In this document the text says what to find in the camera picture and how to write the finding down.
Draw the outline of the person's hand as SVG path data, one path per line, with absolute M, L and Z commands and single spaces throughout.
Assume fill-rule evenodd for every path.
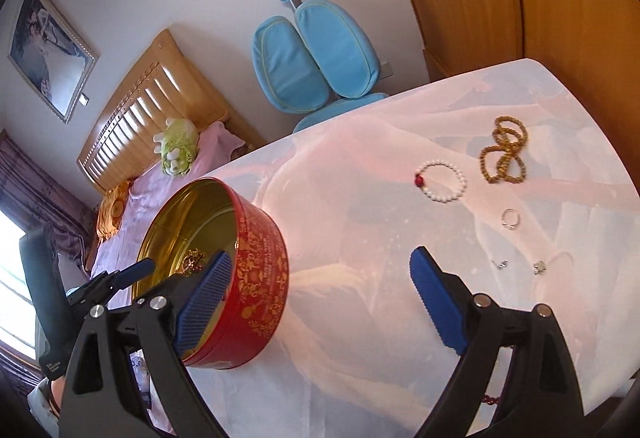
M 61 411 L 61 404 L 65 388 L 65 376 L 50 381 L 50 404 L 56 413 Z

